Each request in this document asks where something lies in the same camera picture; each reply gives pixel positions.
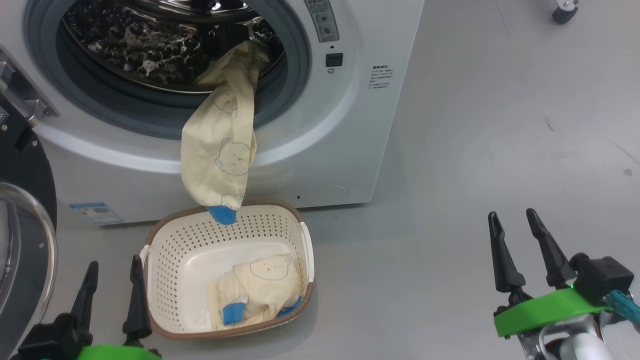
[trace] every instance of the yellow cloth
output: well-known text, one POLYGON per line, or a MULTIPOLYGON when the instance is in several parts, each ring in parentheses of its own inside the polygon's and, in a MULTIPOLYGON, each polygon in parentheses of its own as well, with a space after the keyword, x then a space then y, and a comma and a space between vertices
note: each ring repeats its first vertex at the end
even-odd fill
POLYGON ((218 331, 269 321, 295 305, 300 295, 300 275, 291 254, 236 265, 207 287, 211 327, 218 331), (224 325, 222 309, 235 302, 246 304, 244 320, 224 325))
POLYGON ((195 81, 218 86, 182 128, 182 183, 201 205, 236 210, 242 204, 256 150, 255 87, 268 63, 266 49, 247 40, 195 81))

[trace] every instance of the brown basket rim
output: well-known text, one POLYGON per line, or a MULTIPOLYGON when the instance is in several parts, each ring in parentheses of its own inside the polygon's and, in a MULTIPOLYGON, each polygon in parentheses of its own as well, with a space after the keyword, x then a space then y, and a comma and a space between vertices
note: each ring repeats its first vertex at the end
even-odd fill
MULTIPOLYGON (((243 201, 243 206, 258 206, 258 205, 280 206, 281 208, 285 208, 286 210, 289 210, 296 217, 296 220, 298 220, 298 222, 304 222, 304 218, 302 217, 302 215, 300 215, 298 210, 296 210, 293 206, 287 204, 286 202, 277 201, 277 200, 245 200, 245 201, 243 201)), ((198 208, 179 211, 177 213, 173 213, 173 214, 167 216, 166 218, 160 220, 156 224, 156 226, 154 226, 154 228, 151 229, 151 232, 149 232, 149 235, 147 236, 147 240, 146 240, 145 244, 146 245, 151 245, 152 242, 154 241, 154 238, 158 234, 158 231, 160 231, 160 229, 162 229, 167 223, 169 223, 169 222, 171 222, 171 221, 173 221, 173 220, 175 220, 177 218, 186 217, 186 216, 194 215, 194 214, 199 214, 199 213, 203 213, 203 212, 206 212, 206 211, 207 211, 207 209, 205 207, 200 206, 198 208)), ((282 325, 282 324, 284 324, 286 322, 289 322, 289 321, 293 320, 296 316, 298 316, 307 307, 307 304, 311 300, 311 294, 313 293, 313 289, 314 289, 314 283, 312 283, 312 282, 308 283, 307 284, 307 292, 305 294, 305 297, 302 299, 302 302, 301 302, 300 306, 298 306, 298 308, 295 309, 291 314, 288 314, 288 315, 283 316, 281 318, 275 318, 275 319, 269 320, 267 322, 262 322, 262 323, 257 323, 257 324, 254 324, 254 325, 239 327, 237 329, 220 330, 220 331, 208 331, 208 332, 194 332, 194 333, 191 333, 191 334, 179 334, 179 333, 176 333, 176 332, 170 332, 170 331, 164 330, 160 325, 158 325, 158 323, 154 319, 153 315, 151 314, 151 310, 147 309, 147 311, 149 313, 149 319, 151 320, 151 329, 153 330, 153 332, 158 333, 158 334, 162 335, 163 337, 165 337, 167 339, 171 339, 171 340, 212 340, 212 339, 222 339, 222 338, 228 338, 228 337, 231 337, 231 336, 248 334, 248 333, 256 332, 256 331, 260 331, 260 330, 266 330, 268 328, 275 327, 275 326, 278 326, 278 325, 282 325)))

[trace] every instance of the washing machine door opening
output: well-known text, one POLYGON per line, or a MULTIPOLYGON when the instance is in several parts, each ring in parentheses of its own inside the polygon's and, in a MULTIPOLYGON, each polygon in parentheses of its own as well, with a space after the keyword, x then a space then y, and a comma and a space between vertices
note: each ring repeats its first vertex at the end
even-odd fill
POLYGON ((284 0, 208 1, 207 14, 182 14, 193 22, 178 24, 143 13, 156 0, 33 0, 28 44, 56 88, 90 115, 178 140, 213 89, 198 84, 208 66, 243 40, 260 42, 271 55, 255 96, 260 127, 302 93, 310 70, 307 35, 284 0))

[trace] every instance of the basket handle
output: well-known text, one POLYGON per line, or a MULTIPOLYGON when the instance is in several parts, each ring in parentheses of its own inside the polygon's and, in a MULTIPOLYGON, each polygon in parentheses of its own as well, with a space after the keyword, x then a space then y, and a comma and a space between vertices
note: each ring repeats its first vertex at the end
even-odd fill
POLYGON ((314 248, 311 245, 311 235, 305 222, 301 222, 300 226, 302 226, 302 238, 305 246, 305 256, 307 257, 307 277, 309 282, 314 282, 316 265, 314 263, 314 248))
POLYGON ((147 254, 149 253, 149 245, 145 245, 142 250, 140 250, 140 259, 142 260, 142 267, 145 267, 145 262, 147 260, 147 254))

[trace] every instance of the bear print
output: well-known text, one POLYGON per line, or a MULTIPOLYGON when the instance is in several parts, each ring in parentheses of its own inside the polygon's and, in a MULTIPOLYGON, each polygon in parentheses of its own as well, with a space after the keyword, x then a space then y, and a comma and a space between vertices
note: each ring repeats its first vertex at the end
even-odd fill
POLYGON ((263 280, 279 281, 289 275, 290 255, 271 256, 249 264, 251 273, 263 280))
POLYGON ((222 197, 220 198, 220 205, 226 206, 228 208, 231 208, 231 205, 235 205, 232 202, 234 198, 238 199, 240 201, 240 203, 242 204, 242 200, 244 200, 244 194, 243 193, 239 193, 237 195, 234 195, 232 193, 226 193, 225 195, 222 195, 222 197))
POLYGON ((216 159, 216 165, 222 172, 241 176, 249 172, 250 149, 244 143, 232 142, 231 138, 222 140, 222 147, 216 159))

